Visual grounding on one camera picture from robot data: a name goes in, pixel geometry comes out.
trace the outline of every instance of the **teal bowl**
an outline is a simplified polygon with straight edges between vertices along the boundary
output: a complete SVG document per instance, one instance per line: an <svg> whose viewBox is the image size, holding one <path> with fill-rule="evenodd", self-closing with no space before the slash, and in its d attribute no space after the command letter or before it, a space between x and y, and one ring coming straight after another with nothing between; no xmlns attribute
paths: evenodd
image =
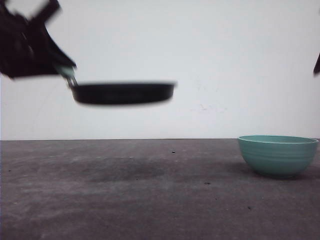
<svg viewBox="0 0 320 240"><path fill-rule="evenodd" d="M238 138L245 162L257 173L290 178L314 160L319 141L297 136L250 135Z"/></svg>

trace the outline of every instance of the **robotic arm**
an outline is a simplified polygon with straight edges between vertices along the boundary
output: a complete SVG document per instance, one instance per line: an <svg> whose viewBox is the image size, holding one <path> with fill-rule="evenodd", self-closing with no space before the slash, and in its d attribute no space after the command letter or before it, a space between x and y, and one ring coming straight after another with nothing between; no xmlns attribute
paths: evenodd
<svg viewBox="0 0 320 240"><path fill-rule="evenodd" d="M11 79L40 75L70 78L76 64L50 37L45 23L60 9L48 0L32 19L6 7L0 0L0 72Z"/></svg>

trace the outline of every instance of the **mint green bowl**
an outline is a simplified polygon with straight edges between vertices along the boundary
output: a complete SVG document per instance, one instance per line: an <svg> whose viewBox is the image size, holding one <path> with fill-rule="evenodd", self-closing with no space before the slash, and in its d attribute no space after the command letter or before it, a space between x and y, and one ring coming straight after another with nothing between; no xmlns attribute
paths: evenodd
<svg viewBox="0 0 320 240"><path fill-rule="evenodd" d="M255 172L290 178L310 165L319 141L297 136L250 135L239 137L238 143L243 159Z"/></svg>

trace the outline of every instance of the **bowl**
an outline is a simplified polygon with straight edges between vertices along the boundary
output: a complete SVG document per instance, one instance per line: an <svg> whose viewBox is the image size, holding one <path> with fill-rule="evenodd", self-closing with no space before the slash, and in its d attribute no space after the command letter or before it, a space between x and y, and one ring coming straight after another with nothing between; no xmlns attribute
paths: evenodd
<svg viewBox="0 0 320 240"><path fill-rule="evenodd" d="M319 141L313 138L277 135L248 135L238 138L245 162L257 173L290 178L314 160Z"/></svg>

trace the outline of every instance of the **white wall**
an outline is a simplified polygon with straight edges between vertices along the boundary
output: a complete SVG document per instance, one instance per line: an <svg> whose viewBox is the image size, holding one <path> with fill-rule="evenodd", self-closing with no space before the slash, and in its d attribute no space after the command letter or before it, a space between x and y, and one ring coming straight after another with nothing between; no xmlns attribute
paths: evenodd
<svg viewBox="0 0 320 240"><path fill-rule="evenodd" d="M40 0L12 0L29 15ZM320 137L318 0L61 0L48 30L79 83L176 80L172 101L74 102L59 77L1 78L1 139Z"/></svg>

